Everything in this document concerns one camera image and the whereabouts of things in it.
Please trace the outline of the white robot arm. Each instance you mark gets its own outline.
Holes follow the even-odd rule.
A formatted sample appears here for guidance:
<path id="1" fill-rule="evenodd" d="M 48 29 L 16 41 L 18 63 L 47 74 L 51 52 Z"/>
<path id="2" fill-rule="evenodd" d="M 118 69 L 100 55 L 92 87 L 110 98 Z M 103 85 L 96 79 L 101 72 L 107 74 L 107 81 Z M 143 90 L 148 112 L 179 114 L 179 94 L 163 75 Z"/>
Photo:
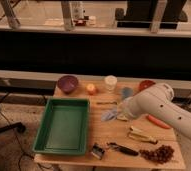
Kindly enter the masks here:
<path id="1" fill-rule="evenodd" d="M 170 125 L 191 140 L 191 113 L 172 102 L 174 91 L 166 83 L 158 83 L 124 99 L 118 111 L 128 120 L 150 114 Z"/>

